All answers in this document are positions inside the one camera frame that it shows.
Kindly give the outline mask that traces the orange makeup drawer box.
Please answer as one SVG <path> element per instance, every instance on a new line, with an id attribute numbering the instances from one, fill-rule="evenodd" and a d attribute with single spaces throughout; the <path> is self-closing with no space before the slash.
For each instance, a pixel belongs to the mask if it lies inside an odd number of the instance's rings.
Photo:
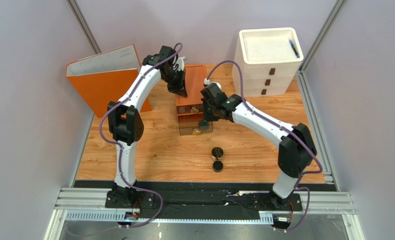
<path id="1" fill-rule="evenodd" d="M 176 112 L 178 115 L 197 114 L 203 112 L 201 90 L 207 78 L 207 67 L 204 64 L 186 66 L 185 89 L 187 97 L 175 96 Z"/>

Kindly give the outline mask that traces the clear acrylic drawer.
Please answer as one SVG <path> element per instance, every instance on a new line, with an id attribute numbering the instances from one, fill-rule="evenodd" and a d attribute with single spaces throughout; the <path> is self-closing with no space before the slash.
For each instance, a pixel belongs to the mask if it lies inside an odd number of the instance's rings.
<path id="1" fill-rule="evenodd" d="M 177 116 L 178 128 L 180 135 L 199 135 L 203 133 L 211 133 L 214 129 L 213 122 L 210 123 L 208 129 L 199 129 L 199 121 L 204 120 L 203 113 L 181 114 Z"/>

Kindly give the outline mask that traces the glass cream jar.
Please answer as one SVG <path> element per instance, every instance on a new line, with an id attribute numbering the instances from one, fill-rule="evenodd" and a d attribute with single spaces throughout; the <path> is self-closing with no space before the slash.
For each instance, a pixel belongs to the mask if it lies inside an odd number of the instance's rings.
<path id="1" fill-rule="evenodd" d="M 225 152 L 221 147 L 214 147 L 211 150 L 211 159 L 213 161 L 222 161 L 224 158 Z"/>

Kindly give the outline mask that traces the black jar lid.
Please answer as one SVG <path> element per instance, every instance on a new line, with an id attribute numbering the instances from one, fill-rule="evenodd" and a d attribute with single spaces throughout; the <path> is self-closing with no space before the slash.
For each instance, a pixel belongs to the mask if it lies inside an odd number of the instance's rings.
<path id="1" fill-rule="evenodd" d="M 212 164 L 212 170 L 216 173 L 221 172 L 223 168 L 224 168 L 224 164 L 219 160 L 214 161 Z"/>

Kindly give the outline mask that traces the green round puff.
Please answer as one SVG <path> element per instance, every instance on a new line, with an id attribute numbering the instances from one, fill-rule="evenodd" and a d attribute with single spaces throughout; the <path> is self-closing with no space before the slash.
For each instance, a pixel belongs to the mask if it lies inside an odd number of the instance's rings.
<path id="1" fill-rule="evenodd" d="M 198 123 L 198 127 L 199 127 L 199 129 L 208 129 L 208 127 L 210 126 L 210 123 L 208 122 L 208 121 L 205 121 L 205 120 L 201 120 L 201 121 L 199 121 L 199 123 Z"/>

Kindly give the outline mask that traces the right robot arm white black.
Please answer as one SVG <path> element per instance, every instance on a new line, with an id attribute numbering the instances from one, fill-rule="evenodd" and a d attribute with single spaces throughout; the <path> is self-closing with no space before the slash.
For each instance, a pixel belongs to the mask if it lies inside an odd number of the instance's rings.
<path id="1" fill-rule="evenodd" d="M 245 126 L 277 147 L 280 174 L 267 204 L 274 209 L 283 207 L 317 155 L 309 128 L 303 123 L 292 125 L 275 119 L 237 94 L 227 96 L 215 83 L 205 86 L 200 93 L 206 121 L 227 120 Z"/>

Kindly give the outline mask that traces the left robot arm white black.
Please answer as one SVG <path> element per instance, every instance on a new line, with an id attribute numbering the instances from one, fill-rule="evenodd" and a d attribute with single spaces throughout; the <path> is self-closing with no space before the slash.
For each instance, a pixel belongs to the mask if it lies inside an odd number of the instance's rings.
<path id="1" fill-rule="evenodd" d="M 111 190 L 107 193 L 106 208 L 131 208 L 138 203 L 136 186 L 136 152 L 138 141 L 144 133 L 140 111 L 150 91 L 161 80 L 167 90 L 187 97 L 184 58 L 175 48 L 163 45 L 158 54 L 148 55 L 129 90 L 117 102 L 107 106 L 108 127 L 112 144 L 116 145 L 117 173 Z"/>

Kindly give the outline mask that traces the white three-drawer cabinet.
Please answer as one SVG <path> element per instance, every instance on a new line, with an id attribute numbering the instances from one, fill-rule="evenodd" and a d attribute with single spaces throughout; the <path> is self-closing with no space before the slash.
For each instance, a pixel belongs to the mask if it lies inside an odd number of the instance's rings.
<path id="1" fill-rule="evenodd" d="M 300 58 L 296 58 L 289 40 Z M 285 94 L 303 59 L 292 27 L 241 30 L 234 55 L 238 67 L 232 68 L 236 94 L 245 98 Z"/>

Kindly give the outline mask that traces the blue pen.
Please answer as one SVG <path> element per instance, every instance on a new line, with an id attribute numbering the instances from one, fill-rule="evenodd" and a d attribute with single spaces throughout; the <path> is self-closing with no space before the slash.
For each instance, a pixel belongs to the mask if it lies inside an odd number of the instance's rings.
<path id="1" fill-rule="evenodd" d="M 288 42 L 289 42 L 289 44 L 290 44 L 290 46 L 291 46 L 296 58 L 299 59 L 300 58 L 300 54 L 299 54 L 299 51 L 297 50 L 294 42 L 291 39 Z"/>

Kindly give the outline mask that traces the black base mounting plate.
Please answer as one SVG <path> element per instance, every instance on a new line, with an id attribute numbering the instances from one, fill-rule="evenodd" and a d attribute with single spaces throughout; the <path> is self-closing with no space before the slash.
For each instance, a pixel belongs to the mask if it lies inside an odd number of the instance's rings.
<path id="1" fill-rule="evenodd" d="M 132 192 L 129 196 L 109 191 L 105 199 L 106 208 L 118 209 L 150 209 L 157 210 L 161 201 L 162 207 L 179 206 L 240 206 L 255 211 L 303 211 L 305 206 L 301 197 L 293 193 L 289 199 L 275 202 L 270 192 L 228 192 L 209 190 L 160 190 L 156 194 L 146 191 Z"/>

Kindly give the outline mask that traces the aluminium rail frame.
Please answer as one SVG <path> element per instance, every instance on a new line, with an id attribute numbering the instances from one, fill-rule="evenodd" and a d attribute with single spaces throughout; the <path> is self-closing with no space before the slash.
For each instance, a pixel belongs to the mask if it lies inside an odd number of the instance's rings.
<path id="1" fill-rule="evenodd" d="M 45 239 L 364 239 L 350 194 L 332 184 L 302 184 L 278 208 L 269 203 L 270 183 L 143 181 L 129 203 L 111 186 L 63 187 Z"/>

